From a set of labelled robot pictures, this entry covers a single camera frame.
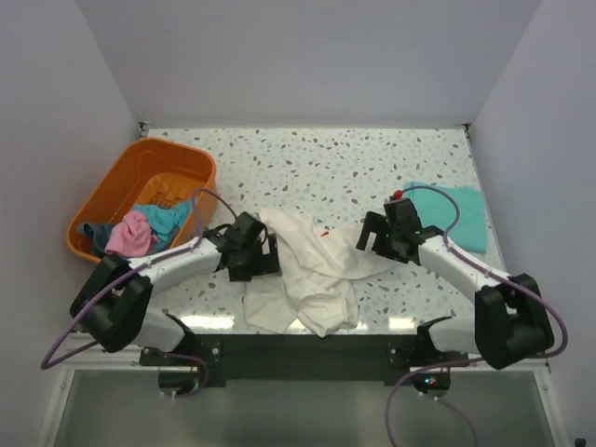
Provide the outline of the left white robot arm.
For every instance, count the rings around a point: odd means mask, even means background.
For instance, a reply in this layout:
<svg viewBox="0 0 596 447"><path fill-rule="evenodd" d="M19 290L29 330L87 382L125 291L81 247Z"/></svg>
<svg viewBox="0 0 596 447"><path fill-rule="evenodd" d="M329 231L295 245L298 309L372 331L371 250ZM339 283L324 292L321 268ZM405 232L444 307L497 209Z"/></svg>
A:
<svg viewBox="0 0 596 447"><path fill-rule="evenodd" d="M156 255L130 260L106 255L75 297L70 314L109 353L137 345L183 365L193 354L191 330L179 318L154 310L150 300L190 278L221 270L231 282L279 275L277 236L243 212L231 224Z"/></svg>

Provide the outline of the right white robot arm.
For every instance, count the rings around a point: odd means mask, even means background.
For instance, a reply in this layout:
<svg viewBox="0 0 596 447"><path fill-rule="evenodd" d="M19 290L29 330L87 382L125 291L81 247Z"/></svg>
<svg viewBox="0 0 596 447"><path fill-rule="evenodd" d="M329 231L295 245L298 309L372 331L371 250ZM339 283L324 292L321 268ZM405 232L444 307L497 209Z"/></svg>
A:
<svg viewBox="0 0 596 447"><path fill-rule="evenodd" d="M501 370L552 348L548 311L536 281L513 277L459 251L435 225L424 226L408 198L392 198L382 213L367 212L357 249L438 274L474 307L470 319L434 318L418 325L413 355L437 365L456 353L481 357Z"/></svg>

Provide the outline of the white t shirt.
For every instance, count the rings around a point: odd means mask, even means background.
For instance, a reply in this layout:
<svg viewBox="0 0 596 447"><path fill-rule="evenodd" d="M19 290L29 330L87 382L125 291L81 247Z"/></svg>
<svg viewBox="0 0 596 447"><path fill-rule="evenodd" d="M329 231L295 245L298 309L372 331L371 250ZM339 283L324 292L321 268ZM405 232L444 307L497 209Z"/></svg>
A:
<svg viewBox="0 0 596 447"><path fill-rule="evenodd" d="M358 326L353 282L379 275L396 264L356 248L356 226L327 230L312 215L264 208L259 211L278 240L281 273L255 278L243 297L247 323L284 333L295 320L319 337Z"/></svg>

